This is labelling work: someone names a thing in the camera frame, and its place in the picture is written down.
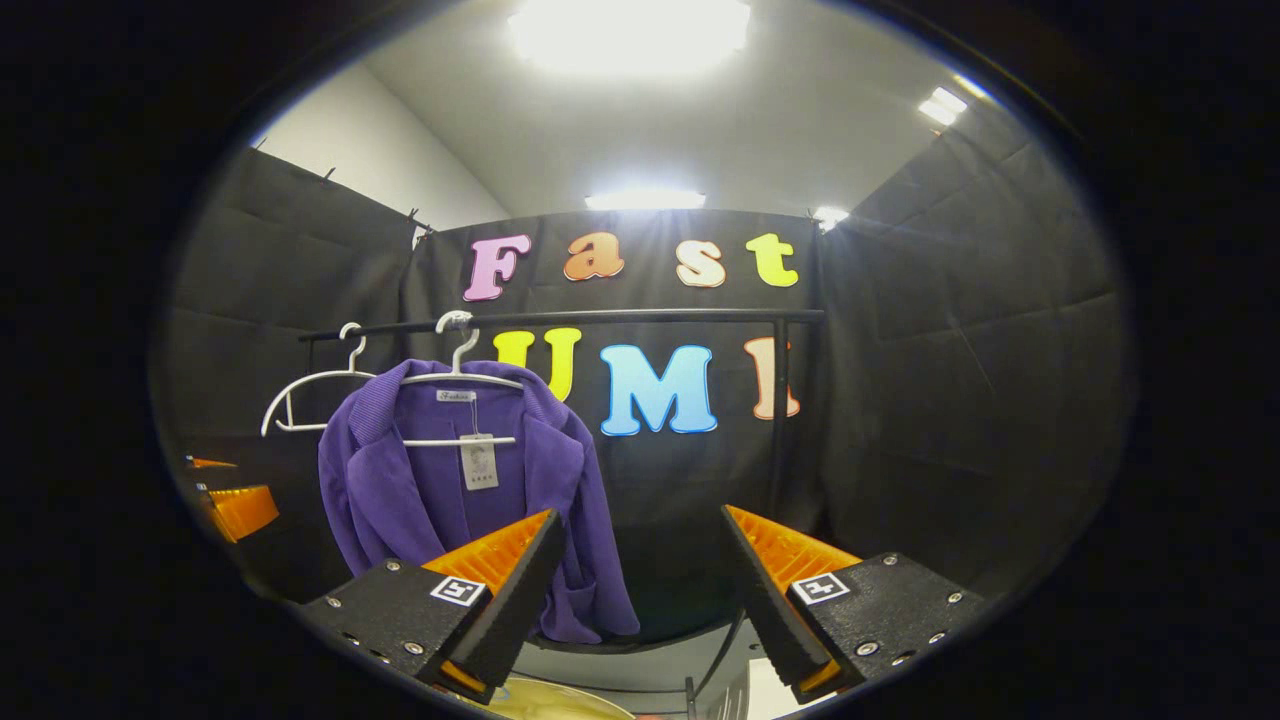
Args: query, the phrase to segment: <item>hanger hook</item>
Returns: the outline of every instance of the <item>hanger hook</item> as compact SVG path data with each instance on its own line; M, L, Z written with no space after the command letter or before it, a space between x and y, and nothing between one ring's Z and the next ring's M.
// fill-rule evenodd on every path
M346 325L342 327L340 331L338 331L338 340L347 340L347 331L358 331L358 329L360 329L360 323L347 323ZM365 345L367 343L369 343L369 336L360 336L360 345L356 346L356 350L352 350L351 356L347 357L347 372L349 373L356 372L356 356L365 351Z
M466 310L449 310L448 313L440 315L440 319L435 322L435 332L443 333L451 327L456 327L460 331L466 329L470 320L471 313L467 313ZM471 331L471 337L453 351L453 369L449 370L452 374L462 372L462 354L475 347L477 342L480 342L480 329L474 328Z

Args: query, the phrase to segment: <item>ceiling light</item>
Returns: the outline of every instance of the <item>ceiling light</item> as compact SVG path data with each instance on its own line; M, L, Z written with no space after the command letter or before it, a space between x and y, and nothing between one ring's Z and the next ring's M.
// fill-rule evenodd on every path
M947 92L946 90L943 90L941 87L933 91L933 100L938 105L942 105L943 108L946 108L947 110L951 110L952 113L955 113L957 115L960 113L964 113L964 109L969 106L969 105L965 105L964 100L960 100L959 97L956 97L955 95L951 95L950 92Z
M943 108L942 105L940 105L933 100L925 100L924 102L920 104L919 109L925 115L933 118L934 120L938 120L945 126L950 126L951 123L956 122L955 113L947 110L946 108Z
M813 219L818 220L818 227L822 232L827 232L836 227L840 220L849 217L849 210L841 210L840 208L818 208L813 211Z
M705 204L707 196L701 192L681 190L632 190L586 196L586 206L591 210L687 209Z
M979 100L986 100L987 99L987 92L983 88L980 88L977 85L974 85L974 82L972 79L969 79L966 77L961 77L961 76L952 76L952 77L955 78L956 85L959 85L960 87L965 88L965 91L969 95L973 95L974 97L977 97Z
M736 0L530 0L508 19L521 56L598 74L707 67L746 44Z

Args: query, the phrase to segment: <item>black fabric wall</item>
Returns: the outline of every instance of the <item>black fabric wall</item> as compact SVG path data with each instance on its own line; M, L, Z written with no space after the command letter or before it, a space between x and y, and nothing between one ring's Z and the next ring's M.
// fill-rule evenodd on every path
M818 247L835 536L1012 589L1123 448L1135 388L1105 238L1048 151L974 102Z
M625 266L614 277L570 282L563 273L568 246L589 232L614 233ZM786 258L785 265L800 279L791 287L772 287L760 279L755 255L745 247L771 232L794 247L795 255ZM462 292L471 282L471 243L516 234L529 234L532 249L518 258L511 281L499 283L502 296L466 302ZM434 233L417 246L401 288L401 318L422 322L454 309L479 316L654 307L814 307L820 297L814 236L814 223L804 218L712 210L566 213L458 228ZM719 261L727 272L722 286L689 287L678 279L676 245L685 240L719 247ZM529 368L549 379L550 348L543 341L549 327L485 329L467 357L497 359L493 337L508 329L534 333ZM566 404L595 437L627 589L641 624L640 635L628 642L664 642L727 620L736 603L719 555L717 507L730 502L765 512L772 430L769 421L751 414L758 400L756 374L742 343L772 336L772 327L680 323L593 324L579 329L582 340L575 348L573 387ZM804 325L791 331L791 388L801 410L788 423L788 470L777 516L813 532L822 515L815 451L819 436L806 428L810 420L823 416L824 393L808 380L817 361L810 332ZM444 340L433 333L415 334L404 352L448 363L460 337L456 332ZM681 345L708 347L712 361L707 382L717 428L680 434L669 427L658 433L643 427L628 437L603 434L599 428L609 413L609 368L600 360L600 350L618 343L639 346L659 377Z
M396 295L415 225L340 184L256 150L227 170L175 259L170 305L152 361L154 398L175 464L183 455L234 462L192 470L189 492L266 484L280 518L230 550L291 600L310 600L351 577L324 516L316 474L316 433L266 438L268 404L307 373L298 336L347 322L396 322ZM355 343L317 343L316 370L346 369ZM370 343L357 368L394 364ZM297 423L323 423L362 380L301 388ZM276 418L284 418L283 404Z

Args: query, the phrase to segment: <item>blue letter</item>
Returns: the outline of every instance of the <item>blue letter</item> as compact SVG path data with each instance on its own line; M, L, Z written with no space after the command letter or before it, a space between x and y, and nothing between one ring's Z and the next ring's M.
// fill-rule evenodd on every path
M649 429L658 432L671 404L676 416L671 429L677 433L708 433L716 429L710 401L707 398L707 364L712 351L700 345L684 345L671 354L667 372L658 379L644 352L634 345L611 345L600 351L600 360L609 365L609 419L600 423L607 436L634 436L640 421L631 414L631 398L640 406Z

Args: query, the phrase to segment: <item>white wall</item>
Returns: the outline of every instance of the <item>white wall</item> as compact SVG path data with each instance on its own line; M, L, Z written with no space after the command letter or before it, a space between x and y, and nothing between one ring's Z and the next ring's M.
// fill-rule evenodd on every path
M259 150L436 229L511 215L362 63L333 76L275 119Z

